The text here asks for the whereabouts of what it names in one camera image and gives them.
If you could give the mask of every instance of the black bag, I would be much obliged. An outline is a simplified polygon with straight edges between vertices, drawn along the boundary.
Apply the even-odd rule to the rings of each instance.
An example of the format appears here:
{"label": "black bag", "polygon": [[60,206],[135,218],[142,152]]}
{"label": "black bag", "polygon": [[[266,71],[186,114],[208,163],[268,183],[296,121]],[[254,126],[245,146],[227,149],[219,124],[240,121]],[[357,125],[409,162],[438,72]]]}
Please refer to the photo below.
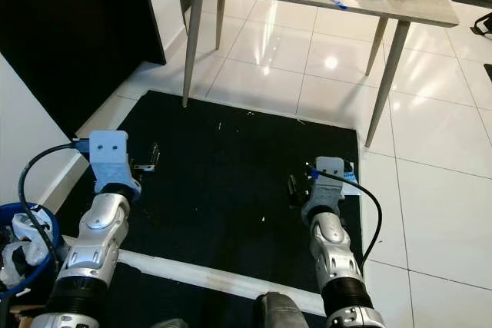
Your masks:
{"label": "black bag", "polygon": [[[484,23],[486,31],[482,31],[482,28],[478,27],[478,24],[480,22]],[[484,36],[485,34],[492,34],[492,13],[489,13],[484,17],[480,17],[478,20],[475,21],[475,25],[473,27],[470,27],[470,29],[476,35]]]}

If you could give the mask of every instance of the black cable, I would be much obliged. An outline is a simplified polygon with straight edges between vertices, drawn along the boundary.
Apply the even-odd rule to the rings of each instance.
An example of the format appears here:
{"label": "black cable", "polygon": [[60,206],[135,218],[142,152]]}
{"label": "black cable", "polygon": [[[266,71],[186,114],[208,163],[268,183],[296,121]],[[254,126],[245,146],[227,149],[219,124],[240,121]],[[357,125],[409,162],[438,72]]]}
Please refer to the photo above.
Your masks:
{"label": "black cable", "polygon": [[28,164],[25,166],[24,170],[21,173],[21,177],[18,179],[18,199],[24,208],[24,212],[27,214],[29,220],[32,222],[34,228],[39,232],[41,238],[46,244],[46,247],[48,248],[49,255],[55,265],[55,275],[58,275],[58,272],[60,270],[60,261],[58,260],[56,256],[56,251],[55,251],[55,246],[53,246],[52,241],[49,239],[48,235],[46,234],[45,230],[41,227],[41,224],[39,224],[38,220],[36,217],[32,214],[31,209],[28,206],[28,202],[25,199],[25,193],[24,193],[24,183],[25,183],[25,178],[29,172],[29,170],[32,168],[32,166],[39,161],[42,157],[45,155],[48,155],[50,153],[53,153],[58,150],[62,149],[74,149],[75,144],[70,143],[70,144],[63,144],[59,146],[54,146],[50,147],[49,149],[44,150],[43,152],[39,153],[35,157],[33,157]]}
{"label": "black cable", "polygon": [[355,188],[363,191],[367,196],[369,196],[371,198],[371,200],[374,202],[374,204],[376,205],[376,208],[377,208],[376,230],[374,231],[374,235],[372,237],[372,240],[369,243],[369,246],[367,247],[367,250],[362,257],[362,261],[361,261],[361,268],[362,268],[364,263],[366,262],[367,257],[369,257],[369,254],[371,253],[372,248],[374,247],[374,244],[376,243],[377,237],[379,236],[379,231],[381,230],[381,223],[383,221],[383,211],[381,209],[381,205],[379,204],[379,201],[377,201],[377,198],[368,189],[362,187],[360,184],[357,184],[353,181],[349,181],[349,180],[345,179],[344,177],[338,177],[338,176],[335,176],[334,174],[328,174],[326,172],[321,172],[318,169],[313,168],[311,166],[309,167],[309,169],[311,170],[311,173],[312,173],[311,176],[313,176],[313,174],[316,173],[316,174],[319,174],[323,177],[331,178],[332,180],[337,180],[340,182],[344,182],[346,184],[350,184],[351,186],[354,186]]}

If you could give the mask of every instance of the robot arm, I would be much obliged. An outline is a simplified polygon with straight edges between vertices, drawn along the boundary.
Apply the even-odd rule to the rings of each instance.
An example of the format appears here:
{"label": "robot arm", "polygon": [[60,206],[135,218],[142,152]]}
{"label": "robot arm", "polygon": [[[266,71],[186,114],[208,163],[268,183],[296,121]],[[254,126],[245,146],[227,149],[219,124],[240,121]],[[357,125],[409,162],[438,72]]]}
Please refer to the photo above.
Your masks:
{"label": "robot arm", "polygon": [[60,270],[46,313],[31,327],[100,327],[118,250],[128,232],[130,204],[141,191],[131,176],[126,140],[123,131],[91,133],[88,150],[97,195],[80,220],[78,238]]}
{"label": "robot arm", "polygon": [[[318,157],[316,169],[343,176],[344,162],[338,157]],[[304,222],[310,226],[310,249],[316,263],[327,327],[385,328],[367,294],[364,278],[350,250],[350,237],[338,217],[341,188],[340,181],[322,176],[315,178],[311,198],[301,212]]]}

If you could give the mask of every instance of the floor tile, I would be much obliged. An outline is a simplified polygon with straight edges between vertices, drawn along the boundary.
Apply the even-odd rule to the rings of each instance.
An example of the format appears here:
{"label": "floor tile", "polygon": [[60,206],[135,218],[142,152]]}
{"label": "floor tile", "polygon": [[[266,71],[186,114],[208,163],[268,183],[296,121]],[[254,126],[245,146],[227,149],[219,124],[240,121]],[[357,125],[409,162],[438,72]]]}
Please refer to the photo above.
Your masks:
{"label": "floor tile", "polygon": [[492,291],[410,272],[415,328],[483,328]]}
{"label": "floor tile", "polygon": [[379,49],[372,71],[366,76],[370,53],[370,42],[314,33],[306,74],[377,87],[383,77],[383,48]]}
{"label": "floor tile", "polygon": [[[390,47],[385,45],[386,59],[389,51]],[[391,89],[426,98],[475,105],[458,60],[425,51],[403,50]]]}
{"label": "floor tile", "polygon": [[373,261],[364,269],[367,291],[386,326],[413,328],[408,271]]}
{"label": "floor tile", "polygon": [[[393,157],[363,153],[360,156],[361,184],[377,198],[383,211],[379,238],[371,251],[372,260],[407,268],[403,224],[401,223],[397,167]],[[361,197],[362,244],[366,250],[377,223],[373,201]]]}
{"label": "floor tile", "polygon": [[304,73],[310,42],[309,31],[246,21],[228,57]]}
{"label": "floor tile", "polygon": [[450,2],[458,18],[460,26],[472,27],[480,17],[491,12],[489,8],[477,7],[464,3]]}
{"label": "floor tile", "polygon": [[446,29],[458,58],[492,63],[492,39],[475,35],[469,27]]}
{"label": "floor tile", "polygon": [[460,59],[464,77],[479,108],[492,109],[492,81],[484,68],[484,63]]}
{"label": "floor tile", "polygon": [[[164,66],[142,65],[117,89],[116,94],[139,99],[148,90],[183,94],[185,50],[179,49]],[[190,96],[204,98],[221,69],[224,59],[197,53],[191,78]]]}
{"label": "floor tile", "polygon": [[[239,35],[239,31],[243,27],[244,19],[224,16],[221,33],[221,47],[218,50],[215,50],[216,24],[217,20],[215,15],[207,12],[201,13],[197,51],[200,53],[213,53],[218,57],[227,57],[234,41]],[[187,40],[187,38],[184,40],[181,48],[186,48]]]}
{"label": "floor tile", "polygon": [[78,137],[88,137],[94,130],[115,130],[137,104],[134,99],[113,94],[77,131]]}
{"label": "floor tile", "polygon": [[489,138],[492,140],[492,111],[486,111],[485,109],[479,109],[480,116],[484,121],[485,129],[489,135]]}
{"label": "floor tile", "polygon": [[319,8],[314,32],[372,42],[378,20],[372,15]]}
{"label": "floor tile", "polygon": [[[364,146],[377,89],[346,82],[304,76],[298,116],[357,131],[359,147]],[[394,155],[391,120],[386,108],[369,151]]]}
{"label": "floor tile", "polygon": [[409,268],[492,289],[484,267],[492,264],[492,180],[409,161],[397,166]]}
{"label": "floor tile", "polygon": [[207,99],[222,104],[295,114],[302,74],[226,60]]}
{"label": "floor tile", "polygon": [[397,157],[492,177],[492,147],[476,108],[390,94]]}
{"label": "floor tile", "polygon": [[[396,27],[397,22],[395,20],[388,21],[383,37],[385,45],[391,45]],[[454,57],[453,47],[449,38],[444,28],[439,26],[412,23],[405,42],[405,48]]]}
{"label": "floor tile", "polygon": [[316,7],[281,2],[279,0],[257,0],[249,15],[252,21],[313,31]]}
{"label": "floor tile", "polygon": [[[256,0],[225,0],[224,15],[246,19]],[[207,13],[217,13],[217,0],[203,0],[201,10]]]}

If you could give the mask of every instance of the table leg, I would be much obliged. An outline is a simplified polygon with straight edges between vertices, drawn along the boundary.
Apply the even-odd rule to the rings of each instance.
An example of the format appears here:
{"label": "table leg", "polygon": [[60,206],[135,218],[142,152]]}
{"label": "table leg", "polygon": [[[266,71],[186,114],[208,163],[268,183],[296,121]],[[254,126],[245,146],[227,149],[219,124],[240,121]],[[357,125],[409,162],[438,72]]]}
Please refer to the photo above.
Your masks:
{"label": "table leg", "polygon": [[374,59],[376,58],[377,50],[379,45],[381,45],[381,40],[383,39],[384,30],[386,29],[387,18],[380,17],[377,23],[376,33],[374,34],[374,40],[372,41],[371,55],[369,55],[369,62],[367,63],[366,76],[371,73],[372,65],[374,64]]}
{"label": "table leg", "polygon": [[186,60],[184,62],[183,108],[186,108],[188,105],[188,96],[190,94],[194,56],[197,52],[202,3],[203,0],[191,0],[190,26],[188,29],[188,43],[186,44]]}
{"label": "table leg", "polygon": [[384,105],[386,104],[387,96],[390,93],[391,84],[393,83],[393,77],[397,71],[401,51],[405,45],[409,27],[409,21],[398,21],[397,29],[394,32],[393,42],[391,43],[390,54],[387,56],[386,68],[384,69],[383,78],[381,79],[381,85],[377,92],[376,104],[374,105],[371,124],[369,125],[369,132],[367,133],[366,147],[371,146],[377,123],[379,122],[381,113],[383,113]]}
{"label": "table leg", "polygon": [[215,29],[215,50],[221,46],[222,22],[224,21],[225,0],[217,0],[217,24]]}

